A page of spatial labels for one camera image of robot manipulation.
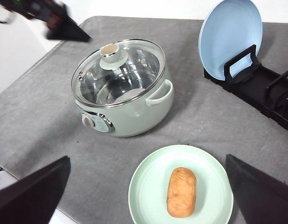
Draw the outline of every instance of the bread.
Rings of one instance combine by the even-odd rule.
[[[195,210],[196,176],[184,167],[173,170],[168,187],[167,210],[176,218],[188,217]]]

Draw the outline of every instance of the gray table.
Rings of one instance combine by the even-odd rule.
[[[167,145],[200,147],[223,164],[226,154],[233,154],[288,184],[288,131],[203,77],[197,51],[201,25],[197,20],[87,19],[82,26],[93,37],[90,44],[59,44],[0,95],[0,164],[22,178],[68,155],[72,170],[59,207],[81,224],[132,224],[131,176],[147,155]],[[82,58],[127,38],[159,43],[176,96],[155,128],[114,138],[82,125],[70,81]],[[264,23],[259,59],[276,72],[288,69],[288,24]],[[236,204],[230,223],[245,223]]]

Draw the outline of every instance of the lid knob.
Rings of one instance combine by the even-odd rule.
[[[101,49],[100,67],[112,70],[122,66],[128,59],[127,52],[121,50],[117,44],[109,44]]]

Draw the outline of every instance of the plate rim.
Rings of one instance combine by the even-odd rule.
[[[133,220],[133,223],[134,224],[139,224],[135,221],[134,217],[133,217],[133,213],[132,213],[132,210],[131,210],[131,206],[130,206],[130,189],[131,189],[131,185],[133,183],[133,179],[134,179],[134,176],[135,174],[137,173],[138,169],[142,166],[142,164],[152,155],[154,155],[155,153],[161,151],[161,150],[165,150],[167,148],[171,148],[171,147],[185,147],[185,148],[193,148],[193,149],[196,149],[198,151],[201,151],[202,153],[205,153],[206,155],[208,155],[209,157],[211,157],[212,159],[214,159],[214,161],[222,168],[223,172],[225,173],[226,177],[227,177],[227,180],[229,180],[228,178],[228,175],[227,175],[227,172],[225,170],[225,168],[223,167],[223,165],[213,156],[211,155],[210,153],[206,152],[205,150],[202,150],[198,147],[195,147],[195,146],[190,146],[190,145],[181,145],[181,144],[178,144],[178,145],[169,145],[169,146],[165,146],[165,147],[162,147],[162,148],[159,148],[157,150],[155,150],[154,152],[150,153],[148,156],[146,156],[141,162],[140,164],[137,166],[137,168],[135,169],[134,173],[133,173],[133,176],[131,177],[131,180],[130,180],[130,183],[129,183],[129,188],[128,188],[128,208],[129,208],[129,213],[131,215],[131,218]],[[230,186],[230,189],[231,189],[231,206],[230,206],[230,211],[229,211],[229,214],[228,214],[228,218],[225,222],[225,224],[228,224],[228,222],[230,221],[230,218],[231,218],[231,215],[232,215],[232,212],[233,212],[233,206],[234,206],[234,195],[233,195],[233,191],[232,191],[232,188]]]
[[[202,40],[202,33],[203,33],[203,30],[204,30],[204,27],[207,23],[207,20],[208,18],[210,17],[210,15],[213,13],[213,11],[220,5],[222,4],[223,2],[225,2],[227,0],[222,0],[220,1],[215,7],[213,7],[213,9],[208,13],[208,15],[206,16],[206,18],[204,19],[203,23],[202,23],[202,26],[201,26],[201,29],[200,29],[200,33],[199,33],[199,38],[198,38],[198,52],[199,52],[199,57],[200,57],[200,61],[203,65],[203,68],[208,72],[208,70],[206,69],[205,65],[204,65],[204,62],[203,62],[203,59],[202,59],[202,56],[201,56],[201,40]],[[257,47],[256,49],[256,55],[258,54],[259,50],[260,50],[260,47],[261,47],[261,44],[262,44],[262,38],[263,38],[263,21],[262,21],[262,17],[261,17],[261,14],[260,14],[260,11],[258,9],[258,7],[255,5],[255,3],[253,3],[252,0],[246,0],[246,1],[249,1],[253,4],[253,6],[257,9],[258,11],[258,14],[260,16],[260,20],[262,22],[262,26],[261,26],[261,40],[260,40],[260,45],[259,47]],[[217,78],[217,77],[214,77],[212,76],[213,78],[217,79],[217,80],[220,80],[220,81],[225,81],[225,77],[223,78]]]

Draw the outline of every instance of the electric hot pot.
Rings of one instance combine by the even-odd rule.
[[[141,39],[94,51],[75,70],[71,88],[82,123],[116,137],[138,135],[157,125],[174,98],[163,50]]]

